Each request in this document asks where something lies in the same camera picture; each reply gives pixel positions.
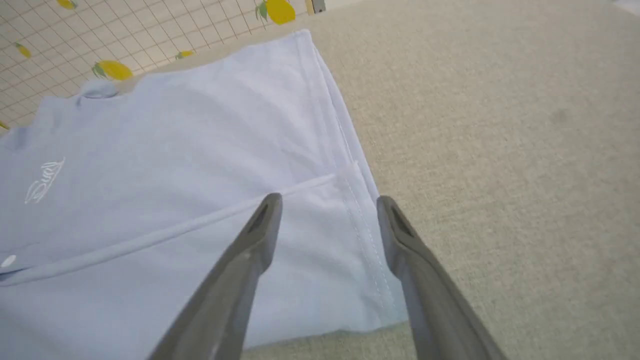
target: folded shirt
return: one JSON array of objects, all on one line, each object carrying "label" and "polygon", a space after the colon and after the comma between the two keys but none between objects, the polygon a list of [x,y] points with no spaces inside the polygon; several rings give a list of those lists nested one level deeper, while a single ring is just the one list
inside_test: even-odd
[{"label": "folded shirt", "polygon": [[3,359],[143,359],[269,192],[245,346],[406,319],[378,196],[308,31],[129,94],[45,98],[0,138]]}]

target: grid pattern fabric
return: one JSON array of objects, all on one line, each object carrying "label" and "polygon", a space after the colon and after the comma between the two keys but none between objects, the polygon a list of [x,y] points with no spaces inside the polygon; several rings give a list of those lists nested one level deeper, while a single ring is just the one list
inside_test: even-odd
[{"label": "grid pattern fabric", "polygon": [[[305,0],[288,1],[307,16]],[[0,121],[29,125],[43,96],[76,94],[100,61],[137,75],[277,26],[261,2],[0,0]]]}]

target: light blue shirt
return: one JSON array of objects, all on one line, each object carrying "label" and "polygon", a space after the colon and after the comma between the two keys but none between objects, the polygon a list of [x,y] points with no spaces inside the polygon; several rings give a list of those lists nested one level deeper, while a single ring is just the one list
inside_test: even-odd
[{"label": "light blue shirt", "polygon": [[406,319],[377,190],[308,31],[129,94],[45,98],[0,138],[0,168],[3,359],[145,358],[275,191],[246,346]]}]

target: beige tablecloth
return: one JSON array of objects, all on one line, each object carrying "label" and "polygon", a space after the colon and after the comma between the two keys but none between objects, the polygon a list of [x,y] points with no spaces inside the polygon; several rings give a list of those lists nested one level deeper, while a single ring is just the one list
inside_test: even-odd
[{"label": "beige tablecloth", "polygon": [[[640,18],[604,0],[364,1],[161,71],[294,28],[311,30],[380,192],[510,358],[638,359]],[[413,356],[401,325],[244,358]]]}]

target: dark spot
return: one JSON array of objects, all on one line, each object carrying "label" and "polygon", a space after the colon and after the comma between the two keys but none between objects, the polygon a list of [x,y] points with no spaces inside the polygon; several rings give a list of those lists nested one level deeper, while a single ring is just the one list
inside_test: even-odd
[{"label": "dark spot", "polygon": [[564,124],[569,121],[569,111],[567,109],[559,109],[551,114],[550,120],[553,124]]}]

